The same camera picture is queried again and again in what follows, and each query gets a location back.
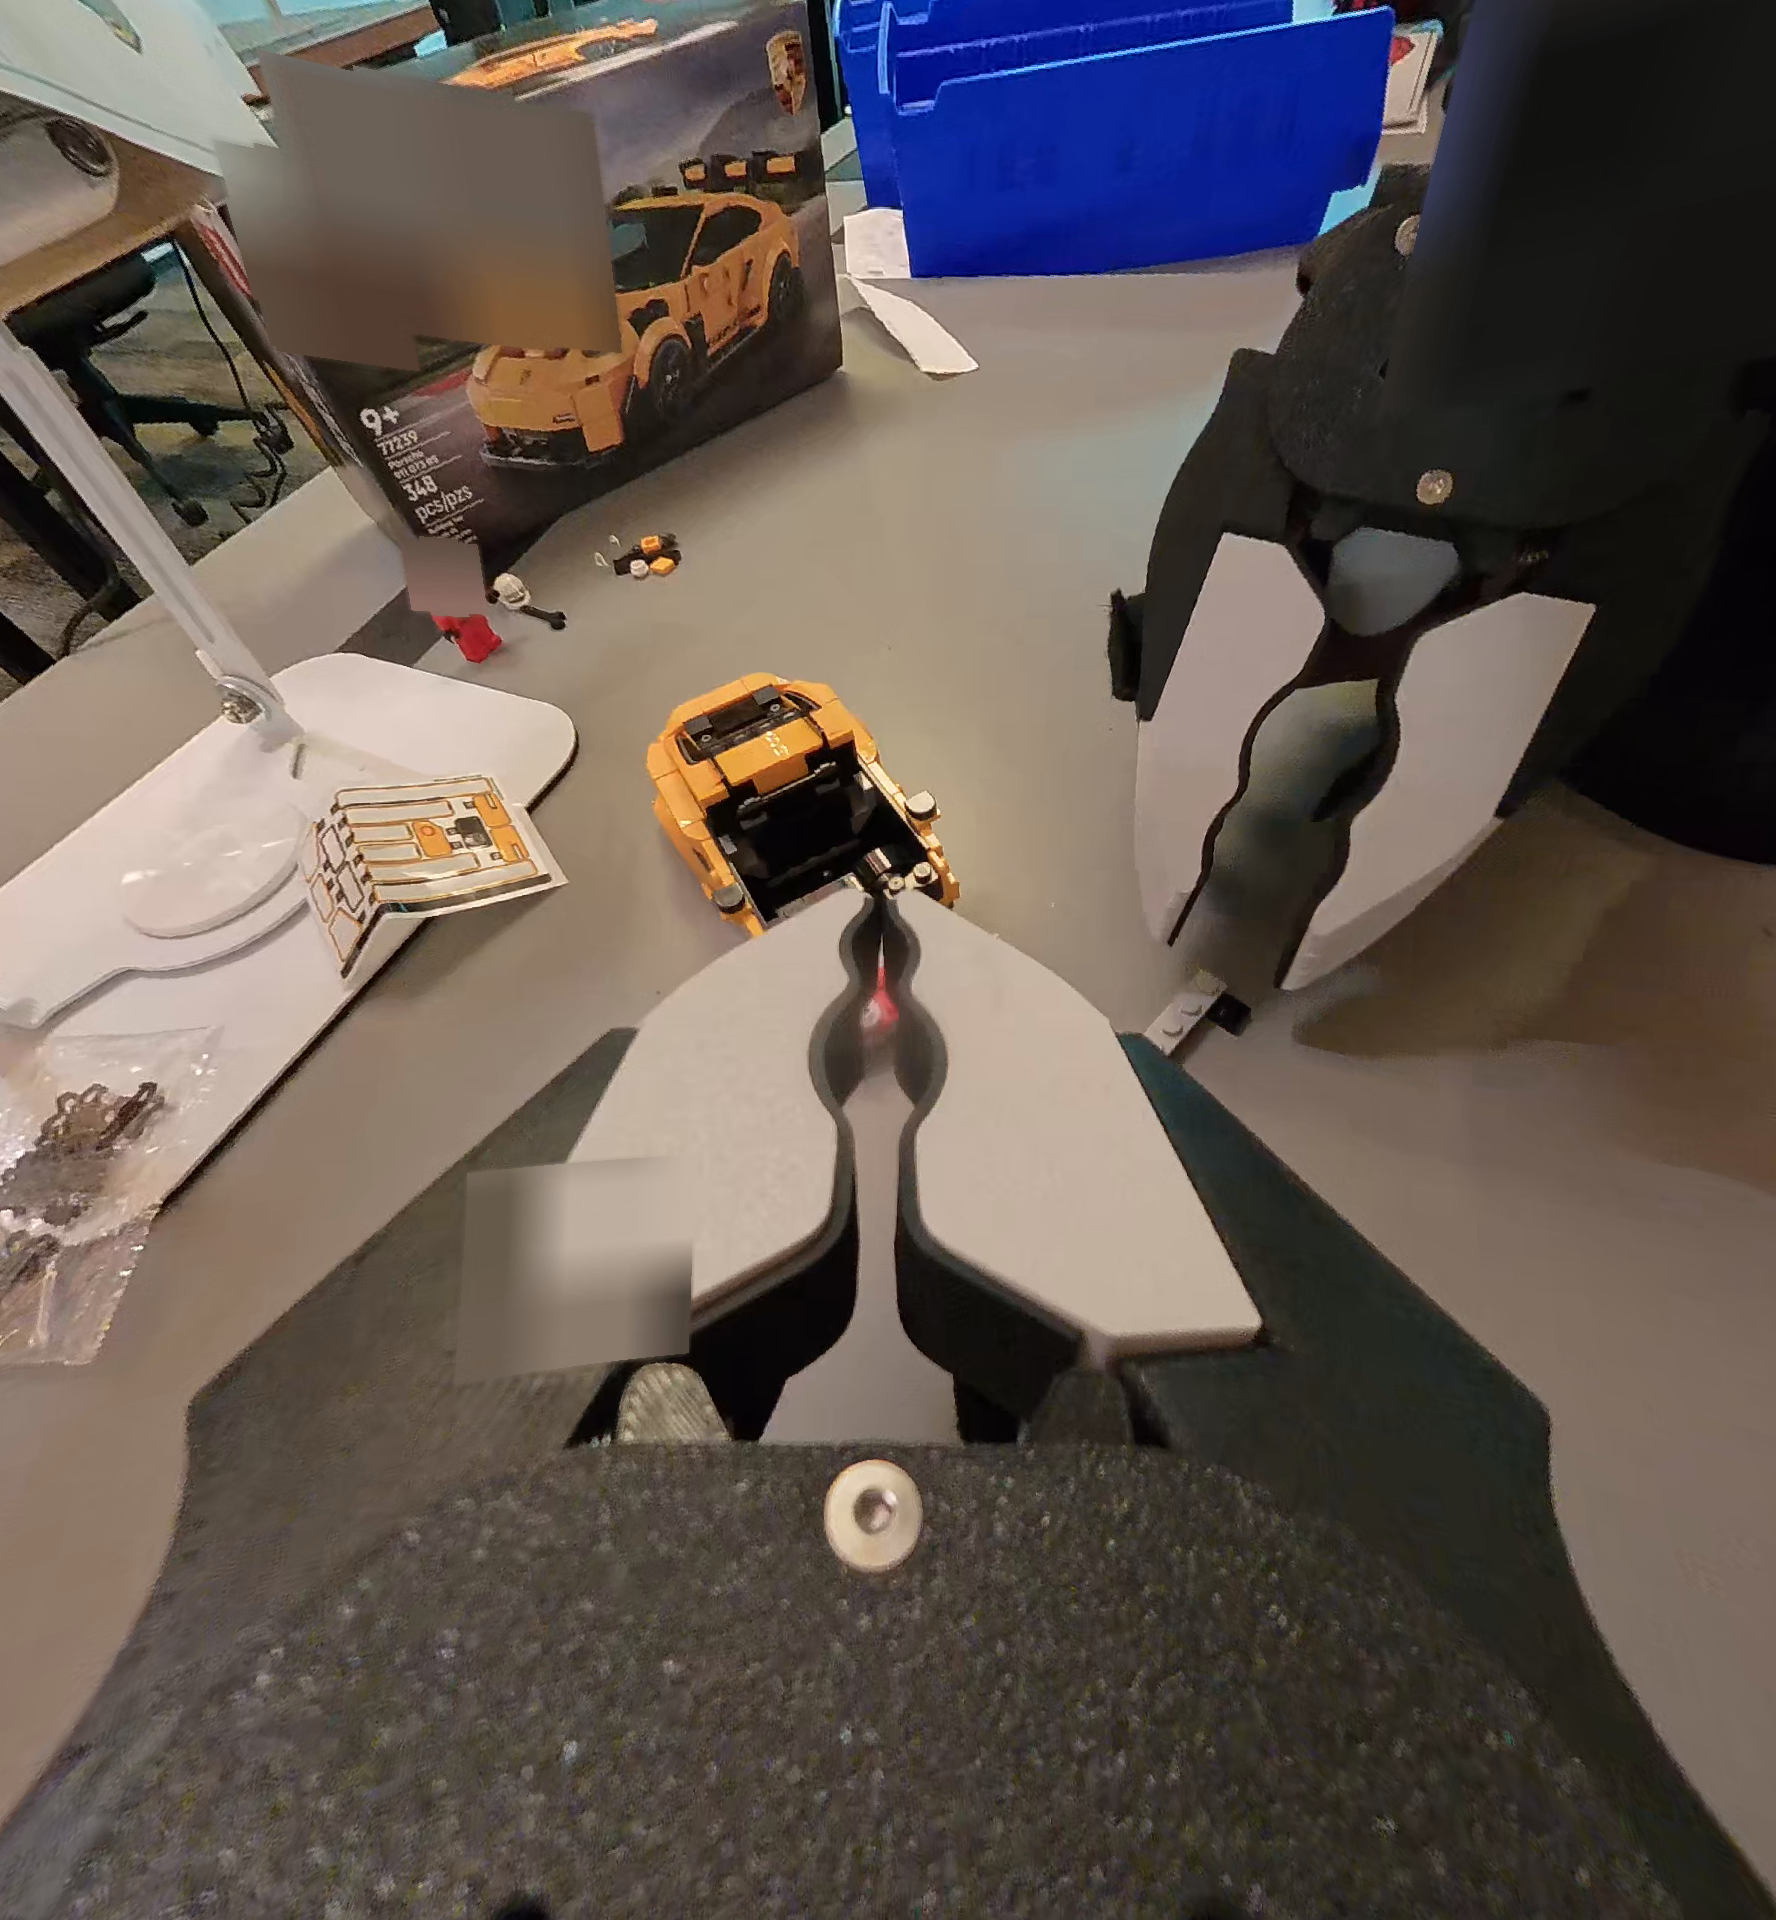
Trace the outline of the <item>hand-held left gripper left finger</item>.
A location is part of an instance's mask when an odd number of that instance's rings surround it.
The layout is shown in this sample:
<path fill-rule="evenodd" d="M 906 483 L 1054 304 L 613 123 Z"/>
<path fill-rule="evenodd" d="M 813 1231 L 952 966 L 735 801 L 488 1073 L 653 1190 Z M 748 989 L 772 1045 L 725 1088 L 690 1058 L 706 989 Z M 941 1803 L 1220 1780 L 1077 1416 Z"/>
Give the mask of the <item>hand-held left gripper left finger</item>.
<path fill-rule="evenodd" d="M 707 962 L 644 1014 L 569 1151 L 654 1162 L 690 1241 L 690 1301 L 723 1310 L 803 1256 L 849 1171 L 833 1087 L 870 895 L 833 895 Z"/>

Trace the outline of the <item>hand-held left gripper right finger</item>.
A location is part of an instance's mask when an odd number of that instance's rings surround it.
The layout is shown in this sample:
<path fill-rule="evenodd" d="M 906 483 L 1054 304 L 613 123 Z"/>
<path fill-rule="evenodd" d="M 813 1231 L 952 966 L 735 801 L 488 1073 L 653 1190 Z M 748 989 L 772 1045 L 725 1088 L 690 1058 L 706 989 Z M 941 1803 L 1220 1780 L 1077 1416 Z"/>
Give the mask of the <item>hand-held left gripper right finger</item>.
<path fill-rule="evenodd" d="M 1253 1347 L 1260 1310 L 1107 1014 L 922 895 L 881 913 L 898 1009 L 901 1325 L 936 1361 Z"/>

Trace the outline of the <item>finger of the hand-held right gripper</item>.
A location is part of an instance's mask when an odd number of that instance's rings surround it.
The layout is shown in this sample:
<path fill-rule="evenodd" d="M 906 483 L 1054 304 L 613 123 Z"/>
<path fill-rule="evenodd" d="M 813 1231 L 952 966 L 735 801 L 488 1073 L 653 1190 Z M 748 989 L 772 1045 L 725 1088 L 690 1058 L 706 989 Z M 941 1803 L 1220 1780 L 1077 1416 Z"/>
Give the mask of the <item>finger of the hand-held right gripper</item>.
<path fill-rule="evenodd" d="M 1287 932 L 1317 861 L 1334 705 L 1302 683 L 1317 591 L 1284 545 L 1225 533 L 1138 726 L 1133 858 L 1150 931 L 1207 948 Z"/>
<path fill-rule="evenodd" d="M 1418 637 L 1394 694 L 1395 755 L 1284 966 L 1300 991 L 1373 946 L 1499 826 L 1499 803 L 1597 605 L 1513 593 Z"/>

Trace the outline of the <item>long grey lego plate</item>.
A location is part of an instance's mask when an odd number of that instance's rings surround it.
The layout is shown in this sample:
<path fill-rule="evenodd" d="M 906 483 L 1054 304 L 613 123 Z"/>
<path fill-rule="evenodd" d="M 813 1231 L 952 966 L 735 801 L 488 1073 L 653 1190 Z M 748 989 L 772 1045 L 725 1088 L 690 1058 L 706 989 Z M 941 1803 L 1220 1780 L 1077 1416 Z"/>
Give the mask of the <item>long grey lego plate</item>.
<path fill-rule="evenodd" d="M 1233 992 L 1224 980 L 1195 969 L 1165 1000 L 1161 1012 L 1147 1022 L 1144 1037 L 1167 1058 L 1174 1058 L 1206 1034 L 1237 1037 L 1253 1018 L 1250 1000 Z"/>

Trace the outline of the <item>yellow lego car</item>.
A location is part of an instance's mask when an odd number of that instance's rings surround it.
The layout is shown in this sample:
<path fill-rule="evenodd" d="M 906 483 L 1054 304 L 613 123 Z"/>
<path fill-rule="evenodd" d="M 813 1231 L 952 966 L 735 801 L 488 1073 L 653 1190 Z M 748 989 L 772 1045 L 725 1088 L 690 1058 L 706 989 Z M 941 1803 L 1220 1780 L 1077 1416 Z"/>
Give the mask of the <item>yellow lego car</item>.
<path fill-rule="evenodd" d="M 671 710 L 644 756 L 654 819 L 748 936 L 848 887 L 953 906 L 939 807 L 904 788 L 826 683 L 755 672 Z"/>

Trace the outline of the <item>lego sticker sheet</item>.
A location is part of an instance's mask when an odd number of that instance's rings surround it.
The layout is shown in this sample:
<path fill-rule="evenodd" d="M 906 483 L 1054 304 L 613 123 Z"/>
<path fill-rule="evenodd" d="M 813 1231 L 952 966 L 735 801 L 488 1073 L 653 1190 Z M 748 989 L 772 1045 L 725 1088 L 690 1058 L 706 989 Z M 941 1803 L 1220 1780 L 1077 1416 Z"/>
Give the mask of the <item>lego sticker sheet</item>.
<path fill-rule="evenodd" d="M 544 895 L 565 867 L 485 774 L 344 786 L 299 840 L 299 873 L 346 989 L 421 923 Z"/>

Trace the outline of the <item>dark lego set box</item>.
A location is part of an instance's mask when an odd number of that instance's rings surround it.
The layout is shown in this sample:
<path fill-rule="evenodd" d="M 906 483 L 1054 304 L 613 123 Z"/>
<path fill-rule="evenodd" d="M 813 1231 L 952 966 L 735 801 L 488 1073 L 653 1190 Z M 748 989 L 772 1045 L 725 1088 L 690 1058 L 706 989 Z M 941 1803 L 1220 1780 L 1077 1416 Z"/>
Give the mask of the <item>dark lego set box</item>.
<path fill-rule="evenodd" d="M 511 564 L 554 522 L 843 364 L 819 4 L 581 4 L 381 69 L 587 113 L 612 350 L 423 341 L 416 372 L 266 348 L 382 524 Z"/>

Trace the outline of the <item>blue plastic storage bin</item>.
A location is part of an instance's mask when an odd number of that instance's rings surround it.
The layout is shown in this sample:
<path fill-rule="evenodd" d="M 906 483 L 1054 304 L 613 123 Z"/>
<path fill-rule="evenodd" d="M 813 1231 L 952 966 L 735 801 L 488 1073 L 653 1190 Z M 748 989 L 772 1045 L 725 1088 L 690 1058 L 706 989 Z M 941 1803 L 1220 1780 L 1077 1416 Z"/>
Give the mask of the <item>blue plastic storage bin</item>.
<path fill-rule="evenodd" d="M 1387 5 L 948 40 L 884 13 L 917 277 L 1103 274 L 1295 248 L 1371 180 Z"/>
<path fill-rule="evenodd" d="M 1193 31 L 1284 25 L 1292 2 L 843 2 L 833 7 L 833 45 L 849 95 L 861 177 L 871 204 L 901 204 L 885 82 L 877 75 L 877 28 L 884 13 L 914 27 L 941 27 L 948 40 L 1012 39 L 1077 27 L 1124 27 L 1180 13 Z"/>

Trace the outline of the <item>white paper scrap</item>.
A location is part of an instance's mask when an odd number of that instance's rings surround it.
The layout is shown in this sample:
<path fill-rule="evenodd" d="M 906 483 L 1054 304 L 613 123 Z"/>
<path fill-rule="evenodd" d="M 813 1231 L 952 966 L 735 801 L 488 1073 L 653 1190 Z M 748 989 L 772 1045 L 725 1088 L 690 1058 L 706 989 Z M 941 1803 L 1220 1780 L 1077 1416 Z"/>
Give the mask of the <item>white paper scrap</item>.
<path fill-rule="evenodd" d="M 859 206 L 848 212 L 843 261 L 868 312 L 922 374 L 955 378 L 978 369 L 978 359 L 941 321 L 890 289 L 893 283 L 914 277 L 898 206 Z"/>

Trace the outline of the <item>clear bag of black parts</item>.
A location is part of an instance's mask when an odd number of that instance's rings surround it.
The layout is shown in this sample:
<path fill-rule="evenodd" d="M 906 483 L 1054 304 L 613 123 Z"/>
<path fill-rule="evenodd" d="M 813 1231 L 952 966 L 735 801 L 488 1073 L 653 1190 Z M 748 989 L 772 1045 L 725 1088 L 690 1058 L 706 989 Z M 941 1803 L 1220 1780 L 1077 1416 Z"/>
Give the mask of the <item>clear bag of black parts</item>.
<path fill-rule="evenodd" d="M 98 1357 L 222 1080 L 219 1025 L 0 1036 L 0 1366 Z"/>

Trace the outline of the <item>black office chair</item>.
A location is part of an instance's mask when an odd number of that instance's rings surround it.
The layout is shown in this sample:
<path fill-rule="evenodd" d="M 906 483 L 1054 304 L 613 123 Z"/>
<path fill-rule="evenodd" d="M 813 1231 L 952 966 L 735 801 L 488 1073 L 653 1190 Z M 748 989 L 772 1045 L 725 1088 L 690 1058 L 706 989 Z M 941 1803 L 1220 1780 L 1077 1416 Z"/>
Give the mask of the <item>black office chair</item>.
<path fill-rule="evenodd" d="M 287 493 L 293 435 L 280 402 L 177 243 L 126 253 L 9 325 L 182 525 L 247 524 Z"/>

